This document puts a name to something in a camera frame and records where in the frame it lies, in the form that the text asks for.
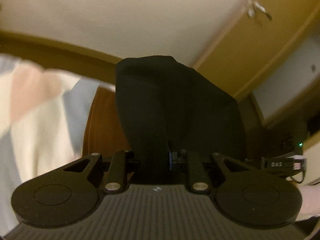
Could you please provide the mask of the black garment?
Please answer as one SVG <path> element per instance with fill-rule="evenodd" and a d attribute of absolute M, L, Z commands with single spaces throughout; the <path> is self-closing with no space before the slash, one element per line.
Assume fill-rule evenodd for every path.
<path fill-rule="evenodd" d="M 237 101 L 170 56 L 127 58 L 116 66 L 116 106 L 139 160 L 169 159 L 178 150 L 246 156 Z"/>

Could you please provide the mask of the checkered quilt bedspread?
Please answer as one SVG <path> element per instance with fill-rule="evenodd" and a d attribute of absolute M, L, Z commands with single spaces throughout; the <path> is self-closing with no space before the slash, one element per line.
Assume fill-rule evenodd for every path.
<path fill-rule="evenodd" d="M 98 88 L 115 86 L 1 54 L 1 235 L 17 226 L 11 195 L 23 182 L 82 155 Z"/>

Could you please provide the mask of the cream room door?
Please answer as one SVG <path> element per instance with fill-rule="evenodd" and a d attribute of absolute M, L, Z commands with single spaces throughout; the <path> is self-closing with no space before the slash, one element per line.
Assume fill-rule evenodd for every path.
<path fill-rule="evenodd" d="M 236 100 L 288 57 L 319 20 L 319 0 L 241 0 L 193 68 Z"/>

